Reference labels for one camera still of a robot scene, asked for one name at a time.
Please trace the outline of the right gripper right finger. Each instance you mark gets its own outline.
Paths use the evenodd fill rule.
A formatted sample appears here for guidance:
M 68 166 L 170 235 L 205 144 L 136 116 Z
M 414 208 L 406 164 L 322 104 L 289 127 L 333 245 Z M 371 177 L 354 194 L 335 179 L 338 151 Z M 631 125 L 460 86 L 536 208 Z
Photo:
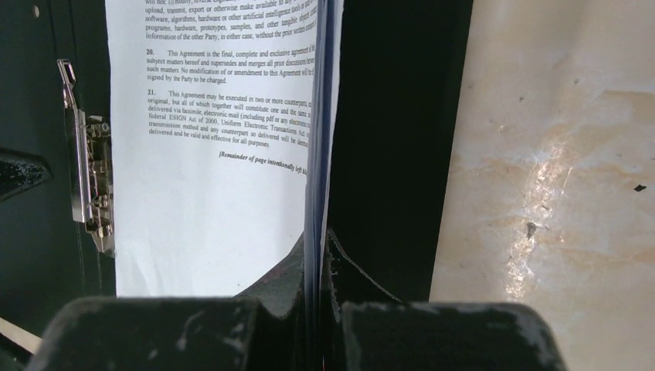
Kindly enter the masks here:
M 565 370 L 551 329 L 516 303 L 402 302 L 326 236 L 326 370 Z

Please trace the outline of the grey black file folder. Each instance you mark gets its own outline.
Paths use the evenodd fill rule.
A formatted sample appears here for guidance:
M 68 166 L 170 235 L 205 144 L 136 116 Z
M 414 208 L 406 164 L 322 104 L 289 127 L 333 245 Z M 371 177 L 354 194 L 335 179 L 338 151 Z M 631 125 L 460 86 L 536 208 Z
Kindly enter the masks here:
M 328 225 L 383 288 L 425 301 L 437 252 L 472 1 L 347 1 Z M 79 102 L 110 103 L 102 1 L 1 3 L 1 148 L 40 155 L 53 179 L 1 201 L 1 322 L 25 359 L 66 303 L 112 295 L 110 260 L 72 221 L 56 59 Z

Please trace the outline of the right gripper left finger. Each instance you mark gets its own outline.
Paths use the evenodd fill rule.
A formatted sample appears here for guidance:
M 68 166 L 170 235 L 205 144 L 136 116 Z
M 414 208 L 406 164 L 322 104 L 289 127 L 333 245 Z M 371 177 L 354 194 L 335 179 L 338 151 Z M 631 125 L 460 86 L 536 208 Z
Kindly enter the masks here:
M 301 370 L 304 244 L 232 298 L 84 298 L 30 370 Z

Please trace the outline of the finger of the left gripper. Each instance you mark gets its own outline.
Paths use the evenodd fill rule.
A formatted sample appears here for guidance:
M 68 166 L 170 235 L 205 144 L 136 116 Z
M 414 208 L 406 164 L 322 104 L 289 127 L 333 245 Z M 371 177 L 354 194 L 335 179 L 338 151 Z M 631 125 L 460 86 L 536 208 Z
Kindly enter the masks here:
M 42 156 L 1 148 L 2 202 L 52 179 L 49 163 Z

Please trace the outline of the white printed paper stack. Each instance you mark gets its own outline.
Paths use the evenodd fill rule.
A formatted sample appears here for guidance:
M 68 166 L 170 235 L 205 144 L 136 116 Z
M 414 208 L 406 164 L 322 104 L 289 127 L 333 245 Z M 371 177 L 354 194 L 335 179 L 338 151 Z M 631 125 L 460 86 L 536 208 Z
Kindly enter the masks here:
M 108 1 L 118 297 L 226 297 L 325 230 L 341 1 Z

